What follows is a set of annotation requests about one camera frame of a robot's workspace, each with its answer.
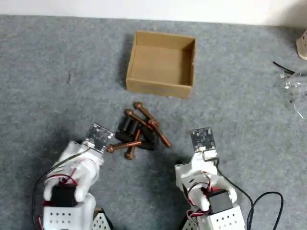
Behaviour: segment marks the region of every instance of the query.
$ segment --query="gray carpet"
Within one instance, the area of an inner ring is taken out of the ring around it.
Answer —
[[[197,38],[189,99],[125,90],[136,30]],[[91,187],[117,230],[176,230],[188,208],[175,186],[176,160],[189,161],[189,130],[212,127],[221,170],[252,198],[283,193],[279,230],[304,229],[307,126],[280,91],[275,60],[296,70],[302,30],[213,23],[0,16],[0,223],[30,230],[35,180],[92,122],[115,130],[142,101],[173,143],[156,152],[105,155]],[[244,217],[247,199],[238,192]],[[255,230],[271,230],[278,197],[256,208]]]

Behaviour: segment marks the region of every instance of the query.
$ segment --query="open cardboard box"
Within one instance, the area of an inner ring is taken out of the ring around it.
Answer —
[[[193,87],[195,38],[137,31],[127,90],[187,98]]]

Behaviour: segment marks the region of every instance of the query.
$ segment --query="black cylinder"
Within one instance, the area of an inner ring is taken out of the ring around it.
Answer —
[[[139,126],[139,122],[138,122],[138,121],[136,121],[136,120],[130,121],[126,133],[127,133],[128,135],[130,135],[130,136],[134,136],[134,134],[135,134],[136,129],[138,128],[138,126]]]
[[[142,141],[142,144],[137,146],[138,148],[142,150],[149,150],[149,151],[155,151],[155,143]]]
[[[147,127],[141,126],[141,133],[143,134],[144,138],[149,142],[154,142],[155,136],[154,133]]]
[[[132,118],[129,116],[125,116],[118,126],[119,131],[126,132],[129,127],[130,121],[132,121]]]
[[[116,132],[115,133],[115,138],[117,140],[122,141],[122,142],[132,142],[133,141],[133,137],[132,136],[129,136],[128,134],[123,133],[123,132]]]

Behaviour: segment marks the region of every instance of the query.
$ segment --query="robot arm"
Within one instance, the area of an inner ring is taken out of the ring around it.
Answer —
[[[43,214],[45,230],[111,229],[104,212],[95,211],[96,200],[88,190],[99,177],[106,143],[112,137],[112,132],[93,124],[82,144],[74,141],[68,144],[55,165],[75,154],[82,154],[47,175]]]
[[[83,151],[85,151],[84,154],[66,162],[47,176],[44,190],[44,199],[46,201],[51,200],[52,189],[55,185],[59,184],[59,182],[77,184],[74,193],[76,201],[82,202],[85,199],[85,195],[90,186],[93,185],[99,177],[99,168],[100,165],[103,164],[103,158],[99,156],[101,154],[84,144],[80,145],[71,141],[55,164]]]
[[[175,165],[176,184],[191,205],[181,229],[244,230],[236,191],[212,161],[217,153],[211,128],[192,130],[191,137],[191,162]]]

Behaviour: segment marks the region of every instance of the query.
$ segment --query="screw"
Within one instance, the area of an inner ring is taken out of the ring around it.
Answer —
[[[108,152],[114,152],[115,150],[120,150],[127,147],[132,147],[136,145],[140,145],[142,142],[140,140],[128,142],[128,143],[122,143],[122,144],[116,144],[116,145],[109,145],[107,147]]]
[[[134,136],[134,140],[137,141],[139,140],[140,138],[140,135],[141,135],[141,131],[138,129],[135,133],[135,136]],[[133,160],[135,158],[134,156],[134,150],[135,150],[135,146],[132,146],[128,149],[127,152],[125,152],[125,158],[127,160]]]
[[[132,109],[126,109],[125,110],[125,114],[132,117],[133,119],[137,120],[138,122],[140,122],[142,125],[146,126],[147,128],[149,128],[150,130],[153,130],[153,128],[151,126],[149,126],[142,118],[140,118],[139,116],[137,116]]]
[[[163,144],[167,147],[171,147],[171,143],[166,138],[166,136],[163,134],[162,130],[158,127],[155,120],[150,119],[148,123],[155,129],[156,133],[159,135],[160,139],[162,140]]]
[[[157,126],[160,126],[159,122],[156,119],[154,119],[154,117],[149,113],[147,109],[143,107],[142,102],[135,102],[133,105],[136,109],[140,110],[146,117],[148,117],[148,119],[155,120],[155,123],[157,124]]]

